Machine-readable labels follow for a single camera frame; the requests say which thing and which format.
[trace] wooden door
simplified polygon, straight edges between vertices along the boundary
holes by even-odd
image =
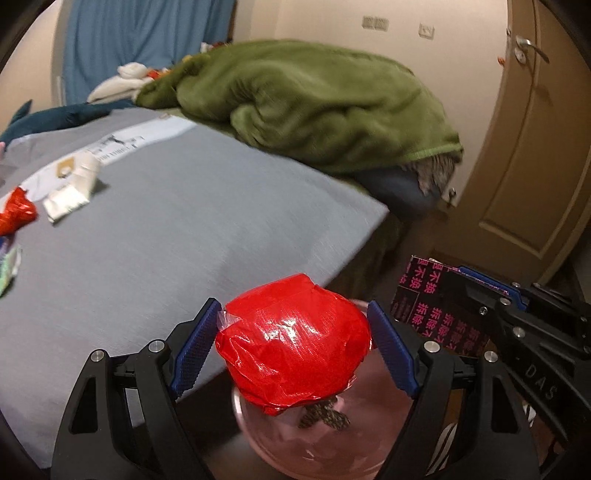
[[[591,215],[591,71],[539,0],[509,0],[509,29],[491,127],[435,254],[522,283],[547,281]],[[519,63],[517,35],[550,62],[527,48]]]

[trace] dark teal stuffed toy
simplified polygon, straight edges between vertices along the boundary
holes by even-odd
[[[135,106],[131,100],[124,99],[111,103],[59,106],[29,114],[32,104],[33,101],[29,100],[20,107],[12,116],[8,128],[0,135],[0,143],[3,142],[5,147],[8,147],[12,140],[25,135],[79,127],[91,120],[109,115],[112,110]]]

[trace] blue curtain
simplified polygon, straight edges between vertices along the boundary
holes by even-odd
[[[63,80],[66,103],[83,103],[130,61],[160,69],[225,41],[235,0],[74,0]]]

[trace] blue gripper pad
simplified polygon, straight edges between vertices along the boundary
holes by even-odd
[[[506,283],[503,283],[503,282],[499,282],[498,280],[495,280],[494,278],[484,275],[484,273],[480,273],[480,272],[473,270],[471,268],[468,268],[468,267],[460,267],[458,270],[460,271],[460,273],[463,273],[464,275],[468,275],[469,277],[474,277],[477,280],[483,281],[487,285],[490,285],[495,288],[500,288],[501,290],[506,290],[509,298],[515,302],[515,304],[519,310],[521,310],[523,312],[527,310],[527,305],[525,303],[523,303],[523,300],[521,300],[521,293],[515,287],[513,287],[511,285],[507,285]]]
[[[390,371],[398,389],[409,397],[418,395],[419,385],[414,377],[414,360],[388,318],[388,315],[372,301],[368,306],[368,322],[372,337]]]
[[[170,388],[179,398],[192,388],[217,335],[217,314],[222,305],[214,300],[184,344],[174,363]]]

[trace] cardboard box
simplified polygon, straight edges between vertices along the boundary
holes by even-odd
[[[443,273],[450,270],[457,268],[411,257],[390,312],[394,319],[410,323],[418,333],[445,348],[460,355],[479,356],[489,340],[477,327],[482,320],[450,306],[441,295],[439,283]]]

